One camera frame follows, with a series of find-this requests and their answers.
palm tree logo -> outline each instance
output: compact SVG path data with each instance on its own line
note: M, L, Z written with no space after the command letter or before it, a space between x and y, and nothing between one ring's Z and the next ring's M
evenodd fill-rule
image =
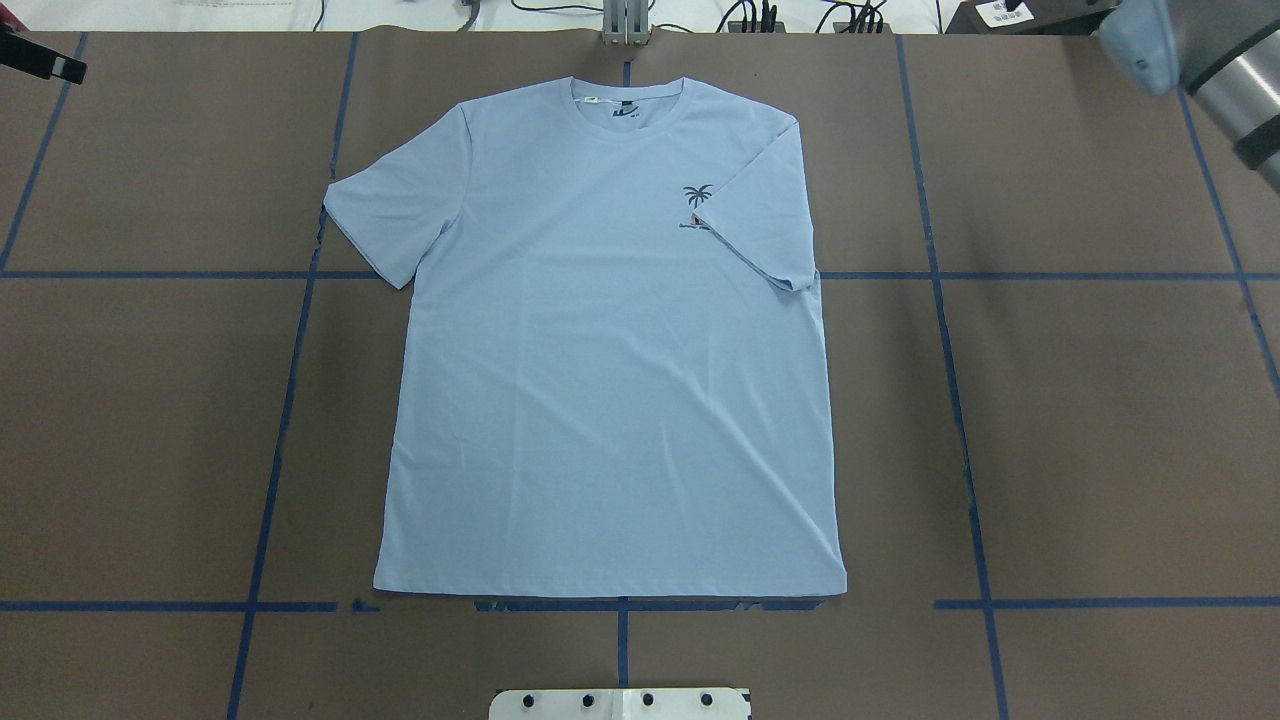
M710 187L710 183L704 184L701 187L694 187L691 184L685 186L685 196L689 197L689 204L694 206L694 210L696 210L698 206L701 205L704 200L710 199L712 193L707 192L708 187ZM690 223L694 224L695 227L703 224L698 219L698 215L692 215Z

folded sleeve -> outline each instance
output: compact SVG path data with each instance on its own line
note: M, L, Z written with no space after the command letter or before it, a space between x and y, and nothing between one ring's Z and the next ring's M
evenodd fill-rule
M329 217L387 282L404 287L462 211L471 135L462 106L369 168L329 186Z
M795 120L694 214L780 288L799 291L813 284L813 219Z

light blue t-shirt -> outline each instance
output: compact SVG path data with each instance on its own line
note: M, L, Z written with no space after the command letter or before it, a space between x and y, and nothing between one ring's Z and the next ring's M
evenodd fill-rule
M325 206L417 279L376 588L845 592L795 118L563 78L462 102Z

